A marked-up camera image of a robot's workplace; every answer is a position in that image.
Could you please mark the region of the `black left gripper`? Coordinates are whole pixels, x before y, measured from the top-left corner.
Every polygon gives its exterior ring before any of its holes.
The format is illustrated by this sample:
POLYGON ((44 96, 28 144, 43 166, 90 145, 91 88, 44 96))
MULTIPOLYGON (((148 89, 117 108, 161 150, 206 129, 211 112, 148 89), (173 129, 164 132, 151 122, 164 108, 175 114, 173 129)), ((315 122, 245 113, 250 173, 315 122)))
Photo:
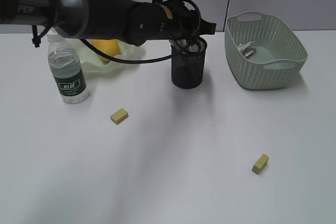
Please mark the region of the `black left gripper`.
POLYGON ((157 2, 167 16, 161 22, 158 40, 192 40, 201 35, 213 35, 216 24, 205 21, 192 0, 160 0, 157 2))

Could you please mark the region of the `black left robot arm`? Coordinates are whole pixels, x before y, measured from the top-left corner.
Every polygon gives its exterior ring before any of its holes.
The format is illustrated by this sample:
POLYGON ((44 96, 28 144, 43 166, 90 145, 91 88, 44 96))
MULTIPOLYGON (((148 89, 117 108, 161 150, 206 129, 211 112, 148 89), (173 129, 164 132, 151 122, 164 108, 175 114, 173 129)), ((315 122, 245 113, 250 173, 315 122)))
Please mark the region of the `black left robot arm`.
POLYGON ((1 0, 1 24, 44 26, 65 38, 117 39, 140 46, 148 40, 183 40, 212 35, 205 21, 185 0, 1 0))

